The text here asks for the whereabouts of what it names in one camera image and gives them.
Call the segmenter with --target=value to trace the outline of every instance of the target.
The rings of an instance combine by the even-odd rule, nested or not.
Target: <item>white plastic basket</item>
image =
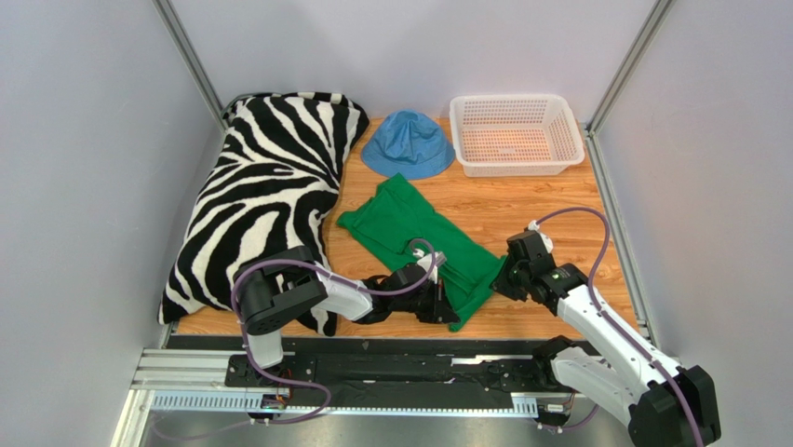
[[[460,96],[451,140],[468,177],[556,175],[584,161],[584,142],[557,95]]]

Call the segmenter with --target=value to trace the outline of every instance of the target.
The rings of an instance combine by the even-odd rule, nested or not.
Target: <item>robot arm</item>
[[[545,381],[584,393],[627,426],[637,446],[695,445],[681,402],[659,371],[660,365],[674,374],[704,444],[717,440],[719,414],[710,376],[698,366],[683,369],[652,346],[593,287],[594,303],[586,276],[572,264],[557,267],[543,237],[531,230],[510,237],[507,261],[492,287],[514,300],[531,298],[545,305],[578,330],[608,362],[607,366],[570,340],[557,337],[534,352]],[[652,358],[646,359],[644,352]]]
[[[384,321],[395,311],[411,312],[425,323],[460,321],[446,298],[442,281],[437,277],[437,268],[446,260],[442,252],[435,253],[436,265],[429,279],[414,291],[387,297],[372,296],[362,291],[399,291],[421,281],[432,263],[431,256],[423,256],[417,263],[407,264],[391,276],[382,277],[382,280],[373,277],[354,281],[351,285],[289,264],[256,270],[244,279],[238,297],[243,319],[241,324],[248,333],[252,357],[262,368],[280,363],[284,357],[281,328],[304,312],[315,309],[335,312],[359,324]],[[305,247],[282,251],[269,259],[316,264]],[[235,280],[249,267],[250,264],[241,266]]]
[[[537,377],[539,383],[584,393],[626,425],[638,447],[697,445],[694,430],[704,445],[720,438],[713,380],[702,368],[686,370],[642,338],[587,284],[587,277],[575,265],[556,265],[549,253],[552,244],[541,233],[527,229],[510,237],[507,244],[507,259],[492,288],[514,300],[531,298],[544,305],[583,334],[608,362],[593,359],[572,341],[557,337],[533,352],[543,372]],[[443,260],[442,253],[435,255]],[[378,323],[393,311],[412,312],[422,322],[459,321],[443,295],[437,272],[427,275],[428,257],[382,280],[369,278],[346,285],[314,271],[305,247],[271,259],[282,262],[255,272],[245,266],[240,269],[239,274],[253,273],[242,280],[237,295],[251,357],[262,368],[283,359],[280,329],[313,308],[360,324]],[[302,266],[286,260],[301,261]],[[399,292],[407,286],[410,292]],[[372,296],[376,291],[399,294]]]

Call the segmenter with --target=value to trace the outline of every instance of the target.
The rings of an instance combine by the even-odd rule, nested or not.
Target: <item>wooden board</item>
[[[382,122],[381,119],[373,120],[353,149],[344,169],[339,203],[325,224],[330,265],[335,272],[349,278],[387,273],[373,255],[336,225],[342,212],[356,210],[385,180],[367,168],[360,158],[364,144]],[[449,120],[438,122],[451,138]],[[475,179],[465,177],[463,167],[455,161],[442,174],[412,183],[438,212],[497,256],[506,253],[508,237],[520,233],[531,220],[551,211],[571,206],[602,210],[588,158],[553,177]],[[588,274],[603,241],[603,227],[595,216],[585,213],[558,216],[545,223],[543,231],[554,239],[554,257],[558,264],[575,263]],[[635,326],[636,319],[613,244],[600,265],[596,285],[614,309]],[[459,332],[450,332],[446,325],[419,323],[416,317],[404,313],[394,313],[386,322],[368,326],[340,319],[337,333],[340,336],[546,339],[563,334],[581,338],[576,330],[554,317],[545,307],[531,301],[512,301],[497,293]],[[231,312],[205,307],[182,318],[177,333],[237,334],[239,331]],[[296,321],[287,325],[283,333],[316,336]]]

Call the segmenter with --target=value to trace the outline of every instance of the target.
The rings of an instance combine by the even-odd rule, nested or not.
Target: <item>black and white stripe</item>
[[[336,204],[344,161],[369,125],[340,94],[260,94],[235,100],[223,149],[193,208],[163,291],[169,323],[204,305],[230,309],[240,265],[304,245],[329,268],[322,224]],[[336,316],[299,321],[333,335]]]

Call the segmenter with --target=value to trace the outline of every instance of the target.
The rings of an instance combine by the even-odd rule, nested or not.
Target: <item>blue bucket hat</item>
[[[454,149],[443,129],[414,110],[390,114],[361,153],[371,170],[386,177],[402,174],[408,180],[443,172],[454,160]]]

